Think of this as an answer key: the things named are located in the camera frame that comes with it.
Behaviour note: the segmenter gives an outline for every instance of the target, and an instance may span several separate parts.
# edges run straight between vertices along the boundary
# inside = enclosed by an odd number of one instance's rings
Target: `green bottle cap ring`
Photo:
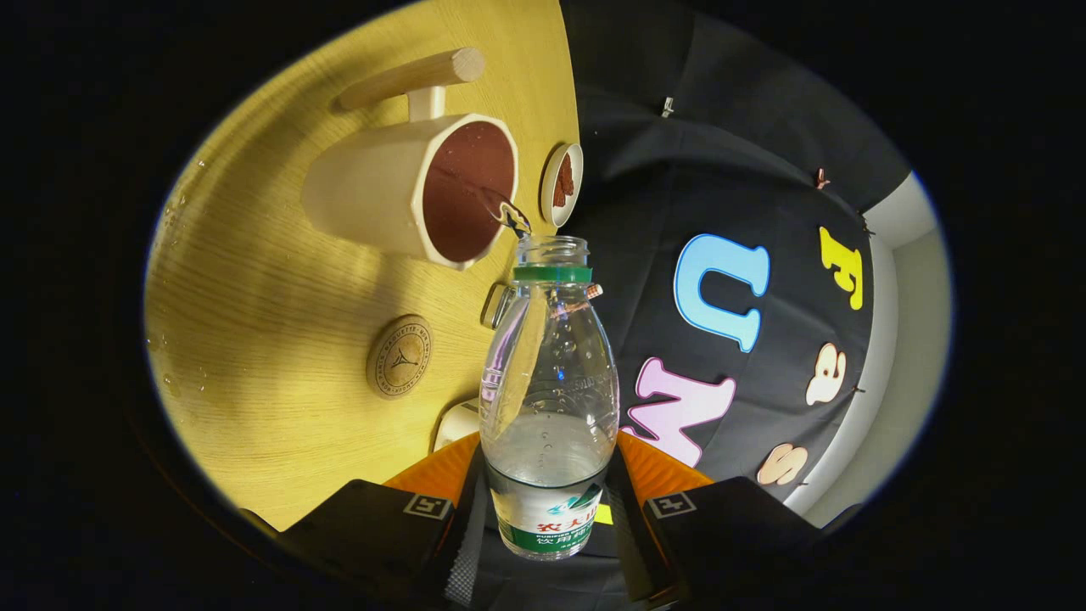
[[[545,282],[590,282],[592,267],[514,267],[513,279]]]

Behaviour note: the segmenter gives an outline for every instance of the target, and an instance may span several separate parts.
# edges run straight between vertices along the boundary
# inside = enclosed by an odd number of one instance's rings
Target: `mug handle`
[[[348,87],[339,96],[344,110],[407,94],[407,119],[427,120],[445,113],[445,87],[482,76],[482,52],[464,47],[415,60]]]

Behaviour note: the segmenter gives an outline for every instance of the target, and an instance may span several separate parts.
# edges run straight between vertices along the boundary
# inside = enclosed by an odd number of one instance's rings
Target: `green label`
[[[584,539],[589,538],[589,533],[592,531],[592,522],[595,517],[590,518],[584,524],[574,527],[572,531],[566,531],[564,533],[556,532],[561,525],[557,523],[553,524],[540,524],[536,530],[539,532],[529,533],[527,531],[521,531],[515,526],[510,526],[508,522],[497,520],[497,526],[502,531],[502,536],[505,540],[512,543],[513,545],[527,549],[529,551],[534,551],[536,553],[553,553],[555,551],[565,551],[571,547],[576,547],[581,544]]]

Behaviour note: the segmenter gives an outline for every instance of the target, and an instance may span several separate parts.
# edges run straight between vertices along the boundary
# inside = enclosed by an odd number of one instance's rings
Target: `blue letter u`
[[[702,277],[719,271],[750,284],[755,296],[769,285],[769,252],[761,245],[749,249],[720,236],[702,233],[686,242],[675,265],[675,307],[690,324],[740,343],[749,353],[758,341],[761,313],[752,308],[744,316],[721,310],[702,298]]]

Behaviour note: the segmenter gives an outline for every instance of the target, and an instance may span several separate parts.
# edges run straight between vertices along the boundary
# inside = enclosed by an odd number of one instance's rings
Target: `white mug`
[[[313,226],[455,269],[485,256],[502,225],[479,200],[479,188],[513,200],[517,144],[497,118],[444,116],[445,87],[481,74],[482,54],[465,48],[343,91],[344,109],[406,93],[408,120],[359,131],[320,153],[302,186]]]

